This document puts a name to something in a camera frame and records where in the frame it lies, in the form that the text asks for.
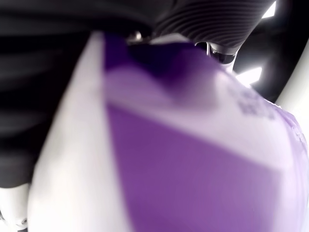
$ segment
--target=white light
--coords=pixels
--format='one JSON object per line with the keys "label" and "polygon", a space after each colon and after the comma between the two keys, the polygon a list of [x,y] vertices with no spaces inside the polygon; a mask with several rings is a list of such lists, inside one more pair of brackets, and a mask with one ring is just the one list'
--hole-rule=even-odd
{"label": "white light", "polygon": [[274,2],[271,7],[266,11],[266,13],[263,15],[262,18],[268,18],[268,17],[272,17],[275,15],[275,11],[276,11],[276,2]]}
{"label": "white light", "polygon": [[258,67],[251,69],[242,74],[236,76],[236,78],[244,85],[250,86],[250,84],[257,82],[260,79],[262,68]]}

